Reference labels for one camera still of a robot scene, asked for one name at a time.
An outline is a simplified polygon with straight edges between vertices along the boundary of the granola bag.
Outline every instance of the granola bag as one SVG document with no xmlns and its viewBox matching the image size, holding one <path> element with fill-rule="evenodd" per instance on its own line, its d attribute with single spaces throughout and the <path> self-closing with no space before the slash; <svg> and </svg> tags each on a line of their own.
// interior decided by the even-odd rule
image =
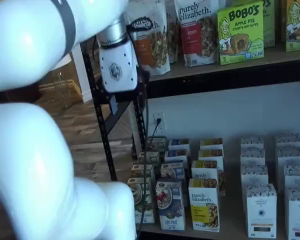
<svg viewBox="0 0 300 240">
<path fill-rule="evenodd" d="M 132 35 L 136 55 L 143 69 L 151 76 L 162 75 L 170 71 L 167 46 L 167 16 L 164 0 L 129 0 L 125 12 L 129 24 L 132 21 L 148 17 L 153 22 L 149 31 L 140 31 Z M 148 27 L 149 22 L 137 21 L 134 27 Z"/>
<path fill-rule="evenodd" d="M 213 64 L 217 52 L 217 0 L 174 0 L 185 66 Z"/>
<path fill-rule="evenodd" d="M 166 22 L 167 22 L 167 47 L 169 53 L 169 62 L 172 64 L 178 61 L 178 46 L 179 46 L 179 30 L 180 24 L 178 21 L 174 0 L 165 0 Z"/>
</svg>

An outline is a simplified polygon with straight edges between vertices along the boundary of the yellow label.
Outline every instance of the yellow label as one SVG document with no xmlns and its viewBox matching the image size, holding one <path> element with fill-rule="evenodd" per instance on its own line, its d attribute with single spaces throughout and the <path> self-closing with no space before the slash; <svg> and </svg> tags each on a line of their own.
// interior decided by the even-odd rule
<svg viewBox="0 0 300 240">
<path fill-rule="evenodd" d="M 207 206 L 191 206 L 192 221 L 199 223 L 210 223 L 209 209 Z"/>
</svg>

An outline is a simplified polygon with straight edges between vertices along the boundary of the black band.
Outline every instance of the black band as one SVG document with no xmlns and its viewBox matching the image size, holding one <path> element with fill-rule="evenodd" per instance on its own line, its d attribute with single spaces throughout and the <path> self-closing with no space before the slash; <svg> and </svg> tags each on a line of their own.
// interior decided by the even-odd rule
<svg viewBox="0 0 300 240">
<path fill-rule="evenodd" d="M 73 48 L 76 40 L 76 23 L 75 17 L 67 0 L 51 0 L 58 10 L 65 31 L 65 49 L 63 57 L 67 55 Z"/>
</svg>

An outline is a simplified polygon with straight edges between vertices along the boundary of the white wall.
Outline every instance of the white wall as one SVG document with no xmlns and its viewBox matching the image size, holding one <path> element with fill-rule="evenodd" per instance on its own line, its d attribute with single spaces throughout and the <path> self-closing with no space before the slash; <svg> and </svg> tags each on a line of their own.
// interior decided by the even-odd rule
<svg viewBox="0 0 300 240">
<path fill-rule="evenodd" d="M 300 82 L 154 98 L 148 104 L 149 135 L 153 113 L 163 112 L 168 138 L 221 137 L 225 159 L 238 159 L 242 135 L 267 135 L 267 157 L 273 159 L 273 134 L 300 133 Z"/>
</svg>

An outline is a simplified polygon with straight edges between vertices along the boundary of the purely elizabeth granola bag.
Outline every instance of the purely elizabeth granola bag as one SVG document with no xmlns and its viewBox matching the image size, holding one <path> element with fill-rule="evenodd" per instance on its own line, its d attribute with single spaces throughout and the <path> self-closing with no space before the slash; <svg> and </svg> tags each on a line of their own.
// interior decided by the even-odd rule
<svg viewBox="0 0 300 240">
<path fill-rule="evenodd" d="M 169 72 L 165 0 L 129 0 L 125 14 L 129 24 L 141 17 L 148 17 L 153 22 L 149 31 L 132 34 L 136 55 L 143 69 L 149 71 L 151 76 Z M 149 21 L 140 20 L 133 26 L 148 27 Z"/>
<path fill-rule="evenodd" d="M 218 60 L 218 0 L 174 0 L 180 22 L 185 66 L 213 64 Z"/>
</svg>

